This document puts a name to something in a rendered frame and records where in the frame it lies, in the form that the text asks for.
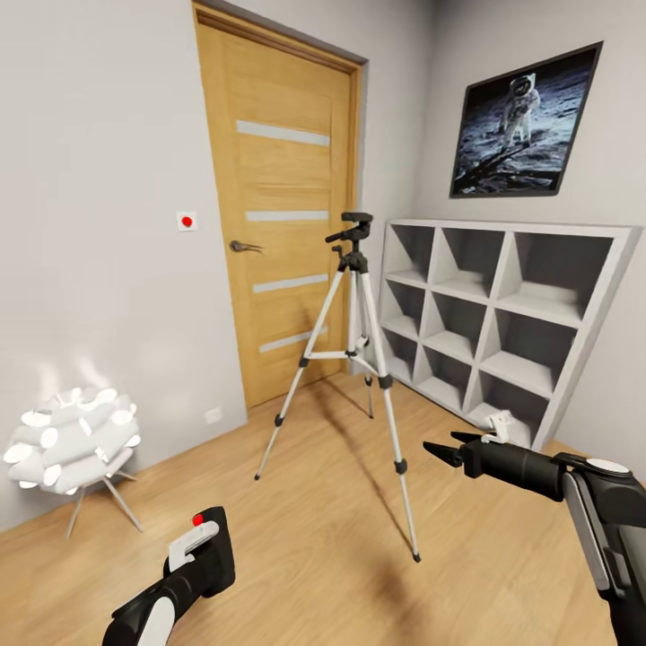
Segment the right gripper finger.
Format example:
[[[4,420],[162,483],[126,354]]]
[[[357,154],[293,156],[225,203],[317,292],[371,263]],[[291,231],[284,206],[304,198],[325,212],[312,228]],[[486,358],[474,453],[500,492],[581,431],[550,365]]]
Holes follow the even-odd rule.
[[[451,446],[444,446],[443,444],[435,444],[432,442],[423,442],[425,450],[441,458],[453,467],[462,467],[464,465],[464,450],[463,444],[459,448],[452,448]]]
[[[465,451],[466,443],[469,443],[477,438],[481,438],[479,433],[467,433],[467,432],[451,432],[450,433],[455,439],[461,440],[463,444],[463,450]]]

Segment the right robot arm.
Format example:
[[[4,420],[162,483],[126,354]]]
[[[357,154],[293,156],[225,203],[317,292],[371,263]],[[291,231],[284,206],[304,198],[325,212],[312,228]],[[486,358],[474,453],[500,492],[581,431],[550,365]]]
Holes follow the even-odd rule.
[[[425,450],[465,476],[497,477],[566,500],[599,595],[610,606],[618,646],[646,646],[646,487],[625,466],[557,453],[548,457],[509,443],[510,410],[478,420],[486,434],[451,432],[459,448],[425,441]],[[529,453],[529,454],[528,454]]]

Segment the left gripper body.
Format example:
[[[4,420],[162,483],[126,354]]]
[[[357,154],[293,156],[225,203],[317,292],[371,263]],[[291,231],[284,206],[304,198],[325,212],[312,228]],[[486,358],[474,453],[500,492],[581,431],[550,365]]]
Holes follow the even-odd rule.
[[[202,593],[210,588],[224,576],[225,571],[216,546],[213,546],[208,552],[201,554],[196,560],[181,565],[178,570],[172,573],[171,577],[181,577],[189,588],[188,608],[202,596]]]

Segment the camera tripod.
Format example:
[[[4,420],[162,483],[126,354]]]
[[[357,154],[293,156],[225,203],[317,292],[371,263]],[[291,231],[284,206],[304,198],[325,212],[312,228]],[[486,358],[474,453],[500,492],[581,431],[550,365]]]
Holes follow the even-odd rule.
[[[348,362],[358,362],[363,368],[365,368],[365,372],[366,372],[365,382],[368,386],[370,418],[372,418],[372,404],[371,404],[372,377],[370,377],[371,375],[370,372],[372,372],[374,375],[377,375],[379,377],[380,387],[383,388],[383,394],[384,394],[385,404],[386,404],[387,413],[388,413],[389,429],[391,432],[391,438],[392,438],[395,457],[396,457],[396,462],[395,462],[396,470],[397,470],[396,472],[399,475],[399,479],[400,479],[402,494],[404,498],[404,505],[406,508],[407,523],[409,526],[409,532],[411,535],[411,542],[413,546],[413,552],[414,552],[413,557],[416,563],[420,563],[421,558],[418,553],[418,549],[416,545],[415,532],[413,527],[413,521],[411,518],[411,511],[409,508],[407,492],[406,492],[406,483],[404,479],[404,475],[407,473],[408,466],[407,466],[407,462],[405,460],[402,460],[400,456],[400,449],[398,446],[398,439],[397,439],[397,430],[395,426],[395,420],[394,420],[393,410],[391,406],[391,398],[389,394],[389,388],[393,386],[394,378],[392,377],[391,374],[387,374],[387,370],[385,366],[382,344],[380,341],[380,332],[378,330],[377,314],[375,310],[374,300],[373,300],[370,281],[369,281],[369,271],[367,267],[368,260],[362,254],[362,252],[359,251],[360,240],[365,240],[370,235],[370,231],[371,231],[370,227],[371,227],[371,221],[373,220],[373,217],[372,215],[366,214],[366,213],[344,213],[341,215],[341,218],[343,221],[353,221],[355,223],[355,226],[352,229],[349,229],[348,231],[341,231],[338,234],[328,236],[326,238],[326,242],[332,243],[333,241],[336,241],[336,240],[341,240],[341,241],[351,240],[351,242],[353,243],[353,249],[345,257],[343,257],[342,246],[338,245],[337,247],[333,247],[331,249],[332,251],[338,252],[339,258],[340,258],[340,262],[336,270],[336,275],[335,275],[335,278],[333,279],[333,283],[331,284],[331,287],[329,288],[326,301],[324,302],[322,311],[319,314],[319,319],[315,324],[310,341],[308,342],[308,346],[306,347],[304,354],[301,356],[301,359],[299,360],[299,370],[297,370],[297,375],[296,375],[295,381],[293,382],[292,389],[290,390],[290,393],[287,395],[287,399],[285,400],[283,411],[275,419],[275,426],[276,426],[275,432],[268,445],[266,454],[264,456],[260,469],[255,475],[255,478],[257,480],[260,478],[262,468],[265,465],[267,455],[271,449],[271,446],[273,445],[277,431],[279,430],[279,428],[281,427],[284,421],[284,415],[287,411],[287,407],[291,402],[292,395],[299,382],[301,372],[308,366],[308,361],[314,360],[314,359],[321,360],[321,359],[327,359],[327,358],[345,358]],[[324,317],[326,316],[327,310],[329,309],[329,304],[332,301],[333,295],[335,294],[335,291],[336,291],[336,287],[338,286],[338,283],[342,278],[342,274],[344,273],[346,266],[349,266],[350,286],[351,286],[350,302],[349,302],[348,351],[344,353],[312,353],[311,349],[315,345],[315,341],[320,331],[320,326],[324,321]],[[360,308],[362,337],[356,342],[355,341],[356,318],[357,318],[358,301],[359,301],[359,308]],[[366,319],[367,311],[368,311],[369,321],[371,325],[373,344],[375,348],[375,364],[372,364],[369,362],[368,346],[370,342],[369,342],[369,334],[368,334],[368,323]],[[364,358],[362,358],[358,354],[362,348],[364,350],[364,355],[365,355]]]

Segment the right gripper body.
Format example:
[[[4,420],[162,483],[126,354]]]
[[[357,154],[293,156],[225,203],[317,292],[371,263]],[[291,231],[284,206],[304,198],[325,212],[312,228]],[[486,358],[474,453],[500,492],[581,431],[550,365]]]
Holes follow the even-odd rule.
[[[465,476],[476,479],[487,474],[527,490],[524,473],[529,452],[530,449],[511,445],[508,441],[497,443],[477,438],[465,445]]]

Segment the digital camera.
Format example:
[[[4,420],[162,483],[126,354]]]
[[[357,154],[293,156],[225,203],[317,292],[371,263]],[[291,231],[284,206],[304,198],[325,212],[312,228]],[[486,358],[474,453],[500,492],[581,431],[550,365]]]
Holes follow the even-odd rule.
[[[195,525],[195,527],[201,525],[202,523],[206,523],[208,521],[216,522],[219,525],[219,532],[214,537],[210,538],[208,541],[204,542],[202,545],[195,548],[192,552],[190,552],[190,554],[195,556],[195,558],[197,559],[197,557],[199,557],[201,554],[208,552],[213,546],[216,546],[218,552],[220,553],[225,574],[220,581],[217,581],[215,584],[213,584],[210,588],[207,588],[202,593],[202,597],[204,598],[214,597],[214,595],[218,595],[218,593],[222,593],[222,591],[225,591],[227,588],[232,586],[232,584],[234,584],[234,582],[236,581],[236,573],[234,569],[235,564],[234,564],[234,558],[233,558],[232,546],[231,546],[231,537],[229,534],[227,517],[225,514],[224,507],[222,506],[209,507],[209,509],[205,509],[205,511],[199,512],[192,519],[193,525]],[[165,560],[162,575],[164,579],[168,579],[168,577],[171,574],[172,572],[170,570],[169,557],[168,557]]]

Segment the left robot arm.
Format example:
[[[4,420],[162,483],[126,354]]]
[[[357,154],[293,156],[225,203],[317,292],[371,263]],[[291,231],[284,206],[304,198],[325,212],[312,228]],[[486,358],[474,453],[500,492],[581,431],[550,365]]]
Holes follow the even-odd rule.
[[[111,617],[102,646],[167,646],[173,626],[225,574],[216,546],[197,559],[190,554],[219,532],[208,521],[169,545],[172,574],[120,605]]]

